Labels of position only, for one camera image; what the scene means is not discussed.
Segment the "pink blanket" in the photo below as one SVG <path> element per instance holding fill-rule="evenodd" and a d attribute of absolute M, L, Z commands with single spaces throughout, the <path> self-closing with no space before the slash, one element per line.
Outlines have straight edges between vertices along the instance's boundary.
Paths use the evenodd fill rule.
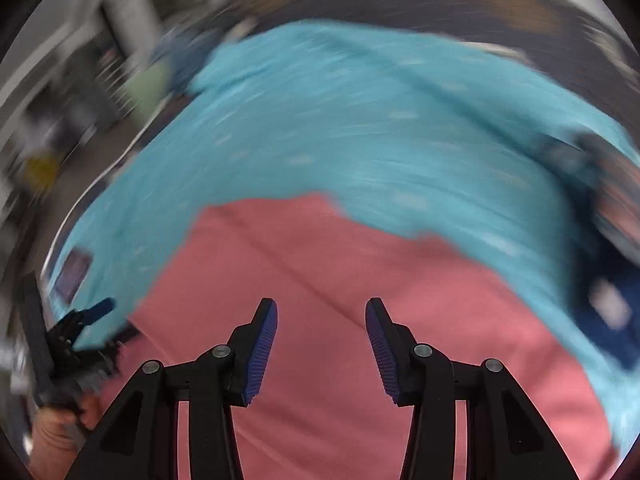
<path fill-rule="evenodd" d="M 123 376 L 105 398 L 146 359 L 176 364 L 226 342 L 263 296 L 278 303 L 278 332 L 260 394 L 233 412 L 246 478 L 399 477 L 411 409 L 383 391 L 364 329 L 372 296 L 452 360 L 503 361 L 580 478 L 608 478 L 616 457 L 585 374 L 496 274 L 437 238 L 406 240 L 351 222 L 320 196 L 204 210 L 135 311 L 146 337 L 125 350 Z M 464 476 L 464 431 L 461 416 L 456 478 Z"/>

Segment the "pink fabric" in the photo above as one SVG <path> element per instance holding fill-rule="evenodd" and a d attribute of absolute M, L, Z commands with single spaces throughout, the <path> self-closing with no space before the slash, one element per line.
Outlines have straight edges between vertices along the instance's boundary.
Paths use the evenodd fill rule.
<path fill-rule="evenodd" d="M 147 358 L 184 362 L 226 342 L 263 296 L 278 303 L 278 333 L 260 395 L 233 412 L 248 479 L 398 478 L 411 409 L 383 391 L 364 329 L 372 296 L 452 360 L 503 361 L 580 478 L 602 478 L 614 459 L 580 365 L 495 273 L 437 238 L 405 240 L 342 218 L 320 196 L 204 210 L 134 313 L 146 338 L 127 349 L 106 397 Z M 457 478 L 463 470 L 462 446 Z"/>

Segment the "blue fabric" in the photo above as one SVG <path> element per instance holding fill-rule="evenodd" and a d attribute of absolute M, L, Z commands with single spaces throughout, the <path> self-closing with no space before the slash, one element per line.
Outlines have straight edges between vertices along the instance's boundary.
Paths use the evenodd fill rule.
<path fill-rule="evenodd" d="M 331 22 L 223 44 L 191 90 L 200 95 L 79 219 L 56 264 L 52 283 L 72 247 L 91 251 L 72 306 L 116 299 L 85 346 L 121 325 L 203 206 L 322 190 L 357 222 L 437 232 L 499 272 L 581 362 L 628 450 L 640 370 L 623 370 L 571 318 L 574 213 L 540 157 L 547 136 L 571 144 L 593 131 L 637 164 L 616 121 L 517 62 Z"/>

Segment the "blue bedsheet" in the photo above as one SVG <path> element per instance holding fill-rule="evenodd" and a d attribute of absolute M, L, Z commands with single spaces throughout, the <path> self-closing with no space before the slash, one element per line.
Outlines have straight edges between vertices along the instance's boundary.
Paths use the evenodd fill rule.
<path fill-rule="evenodd" d="M 191 90 L 199 96 L 62 250 L 52 282 L 71 248 L 94 254 L 74 308 L 118 303 L 81 344 L 120 326 L 203 206 L 322 190 L 355 221 L 404 237 L 437 232 L 499 272 L 581 362 L 616 443 L 630 448 L 640 370 L 622 370 L 570 317 L 574 218 L 539 162 L 547 136 L 571 143 L 593 131 L 638 163 L 616 121 L 517 62 L 437 36 L 332 22 L 225 44 Z"/>

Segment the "silver screw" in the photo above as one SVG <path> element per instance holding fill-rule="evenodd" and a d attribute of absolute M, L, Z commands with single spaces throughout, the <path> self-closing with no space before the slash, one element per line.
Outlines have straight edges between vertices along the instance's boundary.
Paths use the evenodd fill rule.
<path fill-rule="evenodd" d="M 499 372 L 502 370 L 502 363 L 498 361 L 498 359 L 487 359 L 484 366 L 486 366 L 490 372 Z"/>
<path fill-rule="evenodd" d="M 147 361 L 142 365 L 142 371 L 145 374 L 155 374 L 160 369 L 158 361 Z"/>
<path fill-rule="evenodd" d="M 433 354 L 433 348 L 431 348 L 429 345 L 416 345 L 414 346 L 414 353 L 418 357 L 429 357 L 431 354 Z"/>
<path fill-rule="evenodd" d="M 226 357 L 231 354 L 231 348 L 227 345 L 218 345 L 213 347 L 211 353 L 213 354 L 213 357 Z"/>

